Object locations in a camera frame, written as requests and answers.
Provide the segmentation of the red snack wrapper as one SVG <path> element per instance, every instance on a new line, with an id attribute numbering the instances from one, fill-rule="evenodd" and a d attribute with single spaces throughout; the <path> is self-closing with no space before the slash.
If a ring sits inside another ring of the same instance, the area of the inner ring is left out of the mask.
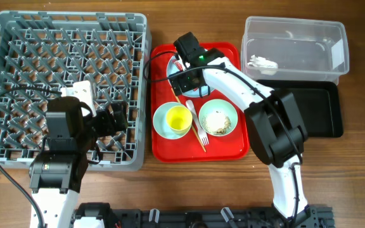
<path id="1" fill-rule="evenodd" d="M 173 64 L 177 67 L 179 71 L 184 71 L 185 67 L 181 64 L 179 60 L 174 60 Z"/>

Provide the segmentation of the yellow plastic cup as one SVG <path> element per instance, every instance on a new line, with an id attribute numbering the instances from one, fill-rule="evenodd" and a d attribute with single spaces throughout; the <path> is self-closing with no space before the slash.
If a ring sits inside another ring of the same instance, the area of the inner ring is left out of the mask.
<path id="1" fill-rule="evenodd" d="M 166 113 L 166 122 L 171 131 L 185 134 L 191 128 L 193 116 L 185 106 L 174 106 Z"/>

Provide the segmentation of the light green bowl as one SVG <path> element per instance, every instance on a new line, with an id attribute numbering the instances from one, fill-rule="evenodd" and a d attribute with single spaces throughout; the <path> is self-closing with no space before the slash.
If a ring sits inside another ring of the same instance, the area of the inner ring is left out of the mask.
<path id="1" fill-rule="evenodd" d="M 201 127 L 211 136 L 226 136 L 236 128 L 238 113 L 236 108 L 223 99 L 207 101 L 199 111 Z"/>

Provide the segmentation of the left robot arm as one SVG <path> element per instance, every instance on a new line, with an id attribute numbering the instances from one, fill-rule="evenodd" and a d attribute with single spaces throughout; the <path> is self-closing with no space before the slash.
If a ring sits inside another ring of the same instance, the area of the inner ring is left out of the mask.
<path id="1" fill-rule="evenodd" d="M 85 102 L 66 96 L 48 102 L 47 137 L 29 167 L 30 189 L 35 207 L 31 227 L 70 227 L 82 178 L 99 151 L 100 137 L 114 136 L 128 128 L 125 102 L 93 112 Z"/>

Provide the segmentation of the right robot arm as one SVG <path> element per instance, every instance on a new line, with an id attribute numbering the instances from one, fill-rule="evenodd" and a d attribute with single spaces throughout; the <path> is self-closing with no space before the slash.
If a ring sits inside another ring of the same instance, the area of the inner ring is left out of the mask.
<path id="1" fill-rule="evenodd" d="M 269 168 L 273 206 L 287 221 L 296 221 L 308 205 L 300 177 L 307 131 L 294 95 L 252 80 L 216 48 L 178 48 L 176 56 L 184 69 L 168 76 L 174 92 L 210 86 L 244 113 L 250 147 Z"/>

